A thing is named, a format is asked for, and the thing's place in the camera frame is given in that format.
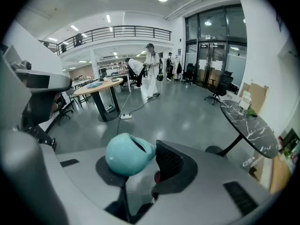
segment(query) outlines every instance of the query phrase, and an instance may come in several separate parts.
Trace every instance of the black marble table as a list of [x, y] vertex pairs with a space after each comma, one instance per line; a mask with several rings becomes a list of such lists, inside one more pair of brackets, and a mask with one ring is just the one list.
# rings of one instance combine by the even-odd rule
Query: black marble table
[[207, 152], [217, 153], [225, 157], [225, 155], [244, 138], [257, 152], [266, 158], [274, 158], [277, 156], [277, 139], [271, 128], [260, 116], [255, 118], [247, 114], [244, 116], [239, 115], [239, 103], [231, 100], [221, 101], [220, 107], [227, 120], [239, 133], [239, 136], [225, 150], [211, 146], [207, 148]]

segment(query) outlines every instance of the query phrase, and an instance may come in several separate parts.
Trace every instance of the marble tabletop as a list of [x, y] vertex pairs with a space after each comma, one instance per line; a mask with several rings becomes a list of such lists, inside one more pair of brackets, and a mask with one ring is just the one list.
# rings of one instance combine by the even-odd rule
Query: marble tabletop
[[221, 110], [235, 130], [260, 154], [267, 158], [274, 158], [278, 154], [277, 139], [268, 126], [260, 117], [256, 118], [245, 114], [238, 114], [239, 103], [224, 100], [220, 104]]

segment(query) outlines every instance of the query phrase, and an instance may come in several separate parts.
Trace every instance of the oval table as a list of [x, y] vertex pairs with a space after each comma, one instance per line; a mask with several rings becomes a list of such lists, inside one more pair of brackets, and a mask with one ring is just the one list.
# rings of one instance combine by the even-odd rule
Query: oval table
[[[121, 82], [123, 82], [123, 78], [118, 78], [118, 81], [116, 81], [116, 82], [112, 82], [111, 79], [108, 79], [107, 82], [105, 82], [105, 81], [101, 81], [101, 82], [102, 82], [102, 85], [97, 86], [95, 88], [87, 88], [88, 85], [85, 85], [85, 86], [77, 89], [74, 92], [74, 95], [80, 96], [80, 95], [85, 95], [85, 94], [91, 94], [91, 96], [93, 97], [93, 99], [95, 101], [95, 104], [98, 108], [98, 111], [100, 113], [100, 115], [98, 116], [98, 119], [100, 121], [107, 122], [107, 121], [111, 121], [111, 120], [117, 118], [120, 114], [119, 105], [118, 105], [116, 94], [114, 92], [113, 87], [117, 86]], [[104, 105], [103, 105], [103, 102], [101, 100], [99, 91], [105, 90], [105, 89], [108, 89], [108, 88], [111, 91], [112, 99], [113, 99], [114, 106], [115, 106], [117, 112], [108, 113], [104, 108]]]
[[235, 141], [226, 149], [222, 150], [217, 146], [209, 146], [205, 151], [218, 154], [225, 157], [226, 154], [244, 138], [258, 153], [266, 158], [274, 158], [278, 154], [277, 139], [268, 126], [268, 124], [260, 117], [256, 118], [245, 114], [244, 116], [238, 113], [239, 103], [224, 100], [220, 104], [221, 111], [230, 124], [239, 133]]

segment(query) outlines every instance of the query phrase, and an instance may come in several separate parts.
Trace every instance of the white pillar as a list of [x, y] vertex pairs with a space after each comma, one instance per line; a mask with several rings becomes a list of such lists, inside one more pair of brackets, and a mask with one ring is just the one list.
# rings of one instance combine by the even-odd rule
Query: white pillar
[[99, 78], [99, 72], [98, 72], [97, 60], [96, 60], [94, 50], [90, 50], [90, 60], [92, 61], [92, 68], [93, 68], [93, 72], [94, 72], [94, 77], [95, 77], [95, 79], [98, 79]]

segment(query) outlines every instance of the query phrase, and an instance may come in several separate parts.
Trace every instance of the white pants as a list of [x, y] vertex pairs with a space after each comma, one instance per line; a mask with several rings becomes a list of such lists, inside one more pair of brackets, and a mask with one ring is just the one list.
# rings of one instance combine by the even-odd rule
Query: white pants
[[156, 78], [154, 74], [148, 74], [149, 80], [150, 80], [150, 85], [148, 88], [147, 96], [152, 97], [153, 93], [157, 93], [158, 89], [156, 87]]

